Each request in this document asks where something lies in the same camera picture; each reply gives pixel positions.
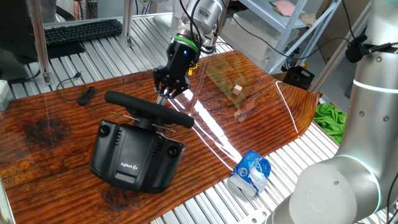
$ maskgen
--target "metal grating floor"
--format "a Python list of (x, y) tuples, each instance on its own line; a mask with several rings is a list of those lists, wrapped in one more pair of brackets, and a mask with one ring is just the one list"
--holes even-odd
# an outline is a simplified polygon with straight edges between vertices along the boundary
[[(74, 76), (77, 71), (82, 71), (83, 76), (72, 82), (62, 83), (62, 88), (127, 75), (166, 64), (165, 51), (172, 36), (154, 22), (154, 16), (133, 17), (134, 47), (122, 47), (118, 37), (82, 42), (86, 52), (50, 60), (52, 85), (45, 85), (41, 78), (36, 78), (32, 82), (12, 84), (10, 87), (14, 98), (54, 91), (60, 81)], [(172, 15), (167, 13), (156, 16)], [(68, 25), (84, 22), (68, 22)], [(64, 25), (58, 23), (47, 27)], [(232, 50), (230, 47), (221, 44), (217, 47), (216, 53), (230, 50)], [(39, 64), (31, 63), (26, 65), (25, 69), (32, 76), (39, 70)], [(253, 215), (256, 210), (264, 211), (268, 216), (293, 192), (303, 169), (333, 157), (337, 148), (338, 146), (313, 123), (301, 138), (266, 157), (271, 163), (272, 171), (268, 186), (263, 193), (251, 198), (242, 191), (233, 189), (224, 180), (151, 223), (237, 223)], [(363, 223), (382, 224), (386, 222), (385, 216), (385, 211), (380, 211), (363, 220)]]

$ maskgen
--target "green cloth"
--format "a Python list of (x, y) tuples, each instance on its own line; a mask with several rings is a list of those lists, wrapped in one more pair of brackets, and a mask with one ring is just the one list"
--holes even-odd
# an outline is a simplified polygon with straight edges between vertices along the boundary
[(346, 118), (346, 113), (329, 103), (322, 103), (317, 106), (313, 120), (340, 145)]

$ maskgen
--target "black controller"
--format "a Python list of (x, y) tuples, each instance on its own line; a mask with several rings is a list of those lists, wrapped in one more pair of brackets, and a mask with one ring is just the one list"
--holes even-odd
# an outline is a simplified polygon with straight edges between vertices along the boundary
[(165, 191), (180, 165), (185, 145), (157, 133), (156, 126), (177, 123), (191, 128), (193, 118), (113, 91), (105, 94), (105, 100), (125, 106), (133, 116), (139, 116), (139, 121), (131, 126), (102, 120), (91, 154), (90, 170), (120, 188), (147, 193)]
[(161, 193), (170, 185), (185, 146), (137, 126), (101, 121), (90, 170), (135, 192)]

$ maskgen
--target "wood grain surface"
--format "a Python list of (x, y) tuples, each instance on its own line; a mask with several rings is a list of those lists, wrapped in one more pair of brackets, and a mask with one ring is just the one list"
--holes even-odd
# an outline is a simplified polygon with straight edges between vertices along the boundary
[[(148, 223), (227, 178), (247, 150), (266, 156), (303, 134), (318, 100), (277, 82), (237, 51), (201, 59), (189, 79), (190, 91), (166, 105), (196, 123), (166, 132), (187, 150), (171, 186), (156, 195), (112, 187), (88, 168), (100, 120), (133, 123), (113, 114), (128, 113), (104, 104), (104, 94), (155, 102), (151, 71), (60, 91), (77, 98), (94, 86), (89, 103), (100, 104), (94, 107), (61, 100), (56, 92), (12, 101), (0, 112), (0, 177), (16, 222)], [(239, 96), (232, 95), (235, 85), (243, 87)]]

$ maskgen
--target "small wooden cube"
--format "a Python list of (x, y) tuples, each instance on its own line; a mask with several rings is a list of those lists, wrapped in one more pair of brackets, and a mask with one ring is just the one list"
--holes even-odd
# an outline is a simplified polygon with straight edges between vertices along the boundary
[(239, 96), (239, 94), (241, 94), (241, 91), (242, 91), (242, 87), (239, 86), (239, 85), (236, 85), (236, 86), (234, 87), (234, 90), (232, 91), (232, 93), (235, 94), (235, 95), (237, 95), (237, 96)]

